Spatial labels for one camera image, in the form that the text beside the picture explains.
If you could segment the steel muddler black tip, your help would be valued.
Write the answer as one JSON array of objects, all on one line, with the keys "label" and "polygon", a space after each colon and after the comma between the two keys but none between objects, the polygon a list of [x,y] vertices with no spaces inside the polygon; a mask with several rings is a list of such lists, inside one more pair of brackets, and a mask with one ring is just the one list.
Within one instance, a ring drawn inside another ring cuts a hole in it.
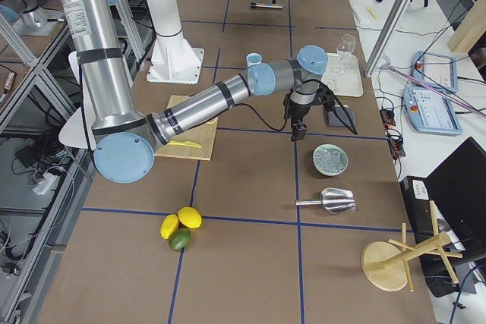
[{"label": "steel muddler black tip", "polygon": [[282,10],[283,9],[282,5],[273,4],[273,3],[252,2],[250,6],[251,9],[259,9],[259,10]]}]

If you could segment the light blue cup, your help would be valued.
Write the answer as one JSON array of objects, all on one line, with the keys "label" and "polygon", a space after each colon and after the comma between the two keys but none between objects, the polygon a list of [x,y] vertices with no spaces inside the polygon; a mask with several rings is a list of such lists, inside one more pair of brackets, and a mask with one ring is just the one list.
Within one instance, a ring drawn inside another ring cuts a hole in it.
[{"label": "light blue cup", "polygon": [[255,66],[262,63],[262,56],[259,53],[251,52],[246,55],[246,66],[247,68]]}]

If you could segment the whole yellow lemon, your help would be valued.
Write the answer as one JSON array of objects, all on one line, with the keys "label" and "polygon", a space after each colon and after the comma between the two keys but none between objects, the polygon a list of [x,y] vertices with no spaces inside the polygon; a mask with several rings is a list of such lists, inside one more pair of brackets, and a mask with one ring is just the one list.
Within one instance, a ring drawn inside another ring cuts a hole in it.
[{"label": "whole yellow lemon", "polygon": [[180,223],[190,229],[199,228],[203,222],[203,218],[200,212],[191,206],[182,207],[178,211],[177,216]]}]

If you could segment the wooden cup tree stand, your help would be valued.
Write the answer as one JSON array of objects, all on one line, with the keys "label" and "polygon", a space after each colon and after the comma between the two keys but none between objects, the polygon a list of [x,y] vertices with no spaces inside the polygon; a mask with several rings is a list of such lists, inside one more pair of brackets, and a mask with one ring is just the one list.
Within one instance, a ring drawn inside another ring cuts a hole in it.
[{"label": "wooden cup tree stand", "polygon": [[361,253],[361,267],[368,281],[384,291],[399,291],[405,286],[414,290],[409,261],[425,254],[439,256],[453,283],[459,279],[450,263],[451,258],[461,258],[460,253],[450,253],[444,246],[451,243],[450,236],[438,228],[436,205],[430,202],[433,235],[415,246],[406,243],[406,224],[402,224],[402,240],[375,241]]}]

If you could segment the grey folded cloth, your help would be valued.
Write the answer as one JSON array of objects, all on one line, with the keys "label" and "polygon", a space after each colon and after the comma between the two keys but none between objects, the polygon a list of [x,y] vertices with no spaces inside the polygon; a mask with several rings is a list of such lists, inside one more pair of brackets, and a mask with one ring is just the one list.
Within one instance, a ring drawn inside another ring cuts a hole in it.
[{"label": "grey folded cloth", "polygon": [[323,112],[325,122],[328,127],[353,127],[355,126],[355,116],[348,106],[334,105],[334,109]]}]

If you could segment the cream bear tray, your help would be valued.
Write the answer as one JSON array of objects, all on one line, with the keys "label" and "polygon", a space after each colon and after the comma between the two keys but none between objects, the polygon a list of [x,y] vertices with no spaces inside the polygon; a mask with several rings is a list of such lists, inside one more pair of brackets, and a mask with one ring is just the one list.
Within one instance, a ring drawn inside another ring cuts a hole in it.
[{"label": "cream bear tray", "polygon": [[328,53],[328,62],[321,81],[328,86],[336,96],[361,97],[364,94],[358,59],[355,55],[345,58],[345,71],[337,74],[333,69],[339,65],[340,57],[336,53]]}]

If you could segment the green bowl of ice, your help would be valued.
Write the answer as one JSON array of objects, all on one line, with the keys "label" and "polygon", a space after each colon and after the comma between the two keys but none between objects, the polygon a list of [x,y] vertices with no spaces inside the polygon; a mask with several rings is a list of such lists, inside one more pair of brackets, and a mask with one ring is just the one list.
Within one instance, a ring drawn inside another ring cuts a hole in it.
[{"label": "green bowl of ice", "polygon": [[349,165],[346,153],[333,144],[322,144],[316,147],[312,160],[317,171],[329,177],[340,175]]}]

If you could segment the clear wine glass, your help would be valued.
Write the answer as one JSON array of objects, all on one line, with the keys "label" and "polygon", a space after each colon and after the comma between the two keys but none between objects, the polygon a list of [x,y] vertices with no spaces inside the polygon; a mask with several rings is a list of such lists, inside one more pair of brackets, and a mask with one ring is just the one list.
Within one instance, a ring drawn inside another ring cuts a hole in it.
[{"label": "clear wine glass", "polygon": [[338,74],[345,72],[345,60],[354,52],[356,38],[351,34],[344,34],[341,37],[337,47],[336,53],[339,56],[339,63],[335,67]]}]

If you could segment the metal ice scoop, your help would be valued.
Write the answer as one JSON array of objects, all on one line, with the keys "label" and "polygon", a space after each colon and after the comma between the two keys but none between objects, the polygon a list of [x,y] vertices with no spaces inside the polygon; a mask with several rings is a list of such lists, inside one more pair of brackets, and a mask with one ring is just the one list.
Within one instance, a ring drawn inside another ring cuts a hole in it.
[{"label": "metal ice scoop", "polygon": [[356,210],[353,192],[346,189],[327,187],[316,200],[296,200],[296,206],[320,206],[329,214],[340,214]]}]

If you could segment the yellow plastic knife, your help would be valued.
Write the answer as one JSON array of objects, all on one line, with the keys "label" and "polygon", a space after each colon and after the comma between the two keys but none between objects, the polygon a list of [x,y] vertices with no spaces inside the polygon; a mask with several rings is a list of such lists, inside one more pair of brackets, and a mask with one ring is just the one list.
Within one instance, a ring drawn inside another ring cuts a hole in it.
[{"label": "yellow plastic knife", "polygon": [[169,146],[186,146],[186,147],[190,147],[190,148],[196,148],[196,149],[201,149],[202,146],[197,143],[197,142],[194,142],[194,141],[190,141],[190,140],[186,140],[186,141],[170,141],[168,143]]}]

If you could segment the near teach pendant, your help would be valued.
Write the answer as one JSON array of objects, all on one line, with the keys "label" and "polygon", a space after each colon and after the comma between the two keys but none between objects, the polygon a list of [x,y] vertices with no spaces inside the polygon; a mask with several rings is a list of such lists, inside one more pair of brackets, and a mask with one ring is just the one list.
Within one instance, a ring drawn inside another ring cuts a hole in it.
[{"label": "near teach pendant", "polygon": [[406,87],[403,102],[409,120],[420,133],[458,136],[462,128],[451,102],[422,87]]}]

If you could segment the teach pendant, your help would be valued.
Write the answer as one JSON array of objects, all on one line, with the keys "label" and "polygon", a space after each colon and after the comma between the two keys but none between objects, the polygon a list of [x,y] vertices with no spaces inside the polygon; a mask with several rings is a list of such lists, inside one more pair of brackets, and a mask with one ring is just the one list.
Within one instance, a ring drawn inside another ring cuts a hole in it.
[{"label": "teach pendant", "polygon": [[433,52],[417,51],[413,56],[411,75],[423,83],[450,93],[458,91],[456,59]]},{"label": "teach pendant", "polygon": [[462,128],[451,102],[422,87],[406,87],[403,102],[409,120],[420,133],[458,136]]}]

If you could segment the green lime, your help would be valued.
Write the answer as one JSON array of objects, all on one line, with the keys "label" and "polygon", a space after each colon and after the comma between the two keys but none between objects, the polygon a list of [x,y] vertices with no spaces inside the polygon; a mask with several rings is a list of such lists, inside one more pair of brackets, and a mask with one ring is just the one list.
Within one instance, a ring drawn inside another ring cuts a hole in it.
[{"label": "green lime", "polygon": [[185,248],[191,240],[191,230],[188,228],[179,228],[169,238],[169,248],[174,251],[180,251]]}]

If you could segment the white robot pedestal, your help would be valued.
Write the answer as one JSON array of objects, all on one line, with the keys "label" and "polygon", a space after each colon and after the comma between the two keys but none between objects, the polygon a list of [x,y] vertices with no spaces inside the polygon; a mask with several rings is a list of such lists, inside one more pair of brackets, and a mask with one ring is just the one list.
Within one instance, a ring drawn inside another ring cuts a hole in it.
[{"label": "white robot pedestal", "polygon": [[146,0],[156,33],[147,80],[160,83],[196,84],[204,50],[186,40],[176,0]]}]

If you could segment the aluminium frame post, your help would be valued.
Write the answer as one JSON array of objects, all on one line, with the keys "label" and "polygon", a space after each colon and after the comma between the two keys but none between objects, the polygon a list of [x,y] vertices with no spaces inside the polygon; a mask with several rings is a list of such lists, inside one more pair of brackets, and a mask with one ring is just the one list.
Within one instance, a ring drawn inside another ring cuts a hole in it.
[{"label": "aluminium frame post", "polygon": [[370,77],[374,73],[374,69],[377,67],[377,63],[384,53],[385,48],[396,30],[399,20],[408,7],[409,2],[410,0],[395,0],[384,23],[383,29],[381,30],[380,35],[378,36],[378,39],[373,47],[371,56],[369,57],[365,66],[365,77]]}]

